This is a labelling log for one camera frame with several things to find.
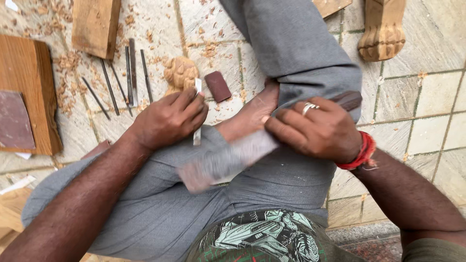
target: red thread bracelet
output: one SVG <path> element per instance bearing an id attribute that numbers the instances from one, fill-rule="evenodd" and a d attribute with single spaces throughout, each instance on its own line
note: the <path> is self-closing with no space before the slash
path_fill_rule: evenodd
<path id="1" fill-rule="evenodd" d="M 375 161 L 370 159 L 376 150 L 375 140 L 366 132 L 359 131 L 359 133 L 361 133 L 363 144 L 361 145 L 361 150 L 356 159 L 348 164 L 336 164 L 337 167 L 343 170 L 354 170 L 362 164 L 376 166 Z"/>

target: silver ring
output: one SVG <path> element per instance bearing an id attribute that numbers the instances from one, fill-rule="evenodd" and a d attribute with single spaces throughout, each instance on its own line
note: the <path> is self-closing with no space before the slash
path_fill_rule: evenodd
<path id="1" fill-rule="evenodd" d="M 302 110 L 302 115 L 305 116 L 309 109 L 319 109 L 320 106 L 313 103 L 306 102 L 304 104 L 304 109 Z"/>

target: person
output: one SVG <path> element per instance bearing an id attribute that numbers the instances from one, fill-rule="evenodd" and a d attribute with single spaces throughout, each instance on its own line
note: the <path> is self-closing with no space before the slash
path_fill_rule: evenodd
<path id="1" fill-rule="evenodd" d="M 222 4 L 274 80 L 233 118 L 202 126 L 196 147 L 190 134 L 208 111 L 202 95 L 186 90 L 151 104 L 107 151 L 38 185 L 21 216 L 27 227 L 0 262 L 72 262 L 85 252 L 143 261 L 361 261 L 325 234 L 322 205 L 335 163 L 356 167 L 400 227 L 405 261 L 464 261 L 466 222 L 455 206 L 369 146 L 354 124 L 360 108 L 347 112 L 326 99 L 360 90 L 361 71 L 316 7 L 308 0 Z M 284 145 L 227 186 L 190 194 L 181 183 L 176 167 L 262 128 Z"/>

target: gray pants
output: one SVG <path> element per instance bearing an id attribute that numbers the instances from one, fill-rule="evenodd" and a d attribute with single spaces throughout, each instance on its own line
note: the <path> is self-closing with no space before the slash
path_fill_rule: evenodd
<path id="1" fill-rule="evenodd" d="M 280 106 L 312 96 L 360 90 L 361 71 L 327 32 L 310 0 L 221 1 L 252 44 L 262 70 L 277 78 Z M 359 118 L 359 111 L 352 112 Z M 207 225 L 244 212 L 288 208 L 327 217 L 322 209 L 335 172 L 330 161 L 281 147 L 225 187 L 190 194 L 175 173 L 188 159 L 225 146 L 215 128 L 203 126 L 202 145 L 192 139 L 154 153 L 124 191 L 89 252 L 132 260 L 179 261 Z M 23 209 L 25 226 L 93 159 L 46 178 Z"/>

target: hand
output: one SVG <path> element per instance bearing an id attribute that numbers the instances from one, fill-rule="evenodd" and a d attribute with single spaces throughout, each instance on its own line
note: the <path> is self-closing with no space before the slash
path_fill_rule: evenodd
<path id="1" fill-rule="evenodd" d="M 349 113 L 322 97 L 307 101 L 320 108 L 309 109 L 303 116 L 305 102 L 297 102 L 292 109 L 282 109 L 276 117 L 269 118 L 266 130 L 304 155 L 338 164 L 353 161 L 361 149 L 362 138 Z"/>
<path id="2" fill-rule="evenodd" d="M 171 94 L 142 111 L 125 132 L 144 149 L 154 151 L 171 145 L 196 131 L 204 123 L 209 107 L 195 89 Z"/>

